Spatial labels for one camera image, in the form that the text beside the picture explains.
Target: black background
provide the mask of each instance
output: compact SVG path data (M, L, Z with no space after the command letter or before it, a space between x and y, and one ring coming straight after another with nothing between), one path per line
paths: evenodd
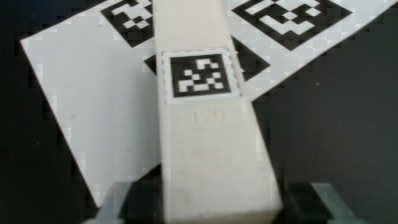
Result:
M76 224L92 197L17 40L101 1L0 1L0 223ZM398 5L253 102L277 175L398 223Z

